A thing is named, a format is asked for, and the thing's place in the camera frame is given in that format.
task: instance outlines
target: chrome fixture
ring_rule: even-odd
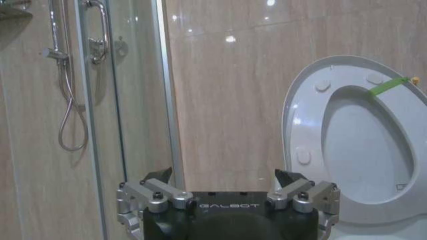
[[[66,24],[66,5],[65,1],[60,1],[60,17],[61,17],[61,26],[62,26],[62,38],[64,38],[64,48],[60,49],[60,30],[58,23],[56,18],[56,11],[53,6],[53,0],[48,0],[48,9],[49,9],[49,19],[50,19],[50,28],[52,28],[52,38],[53,38],[53,48],[45,48],[42,50],[42,55],[46,58],[56,60],[57,72],[58,72],[58,88],[61,95],[66,101],[65,114],[60,122],[58,133],[57,133],[57,142],[60,147],[69,151],[74,152],[82,149],[88,143],[88,125],[82,112],[85,111],[84,104],[78,104],[74,96],[74,68],[73,68],[73,59],[72,51],[69,44],[69,31]],[[81,120],[81,126],[84,130],[84,137],[81,144],[76,146],[66,146],[64,144],[64,128],[69,119],[72,110],[76,111],[78,118]]]
[[[110,44],[109,44],[109,22],[108,22],[108,12],[105,5],[98,0],[85,0],[84,4],[86,7],[98,8],[100,19],[101,19],[101,39],[89,38],[89,48],[90,48],[90,59],[94,65],[100,64],[108,55]]]

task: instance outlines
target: screw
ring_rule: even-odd
[[[308,200],[308,193],[305,191],[300,191],[297,193],[297,198],[301,200]]]
[[[162,199],[162,193],[156,191],[153,194],[152,194],[152,199],[154,200],[160,200]]]

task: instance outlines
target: wall tile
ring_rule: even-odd
[[[18,219],[6,105],[2,90],[0,78],[0,234],[4,239],[20,240],[22,239],[21,223]]]

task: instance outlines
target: bathroom wall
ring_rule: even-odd
[[[74,1],[66,2],[76,82],[80,83]],[[30,20],[0,22],[1,182],[8,178],[8,194],[2,192],[1,183],[1,211],[6,214],[6,219],[4,212],[0,215],[1,239],[97,240],[101,230],[90,154],[88,149],[69,153],[57,143],[65,100],[58,89],[56,63],[41,56],[42,49],[53,45],[48,1],[33,0],[28,11],[33,15]],[[82,131],[74,115],[69,122],[65,143],[76,144]],[[9,144],[4,138],[6,132]]]
[[[268,189],[285,93],[316,59],[359,55],[427,78],[423,0],[165,2],[190,191]]]
[[[0,233],[4,239],[20,240],[22,236],[13,177],[6,106],[0,78]]]

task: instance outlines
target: toilet bowl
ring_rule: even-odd
[[[285,169],[337,183],[335,239],[427,239],[427,97],[408,82],[384,87],[400,77],[332,56],[305,67],[285,96]]]

